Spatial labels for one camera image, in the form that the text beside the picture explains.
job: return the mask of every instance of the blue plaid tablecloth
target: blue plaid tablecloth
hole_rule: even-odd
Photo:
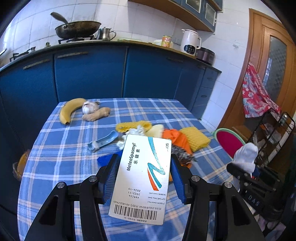
[[[153,125],[163,124],[168,129],[195,126],[211,139],[208,147],[194,153],[197,162],[191,167],[193,175],[199,175],[211,183],[231,181],[226,164],[231,161],[202,124],[177,100],[167,99],[94,99],[100,107],[110,107],[108,117],[95,122],[81,120],[82,111],[72,115],[69,125],[59,121],[59,112],[65,102],[54,109],[40,131],[28,158],[18,199],[17,219],[20,240],[25,236],[55,185],[64,181],[67,185],[82,182],[99,170],[97,158],[117,152],[115,143],[90,153],[87,143],[108,135],[121,122],[150,121]],[[132,223],[108,216],[110,200],[100,205],[100,212],[108,240],[181,240],[186,226],[190,205],[178,199],[174,185],[168,189],[164,224],[147,225]],[[83,240],[79,202],[75,202],[75,228],[77,240]],[[213,232],[214,213],[210,215],[209,235]]]

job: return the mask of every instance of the garlic bulb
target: garlic bulb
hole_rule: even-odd
[[[82,106],[82,112],[85,115],[92,114],[95,111],[97,111],[98,109],[99,109],[98,102],[86,101],[86,102],[84,102],[84,104]]]

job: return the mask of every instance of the wok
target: wok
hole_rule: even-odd
[[[101,23],[95,21],[77,21],[68,23],[68,21],[59,13],[52,12],[51,16],[65,24],[55,28],[57,36],[62,39],[85,38],[98,31]]]

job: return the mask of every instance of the yellow sponge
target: yellow sponge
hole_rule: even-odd
[[[196,127],[186,127],[179,131],[186,135],[193,152],[200,148],[207,147],[210,143],[210,139],[201,133]]]

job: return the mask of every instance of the floral cloth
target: floral cloth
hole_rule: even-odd
[[[280,107],[270,99],[255,67],[251,63],[248,65],[242,82],[242,98],[246,118],[262,116],[270,108],[281,114]]]

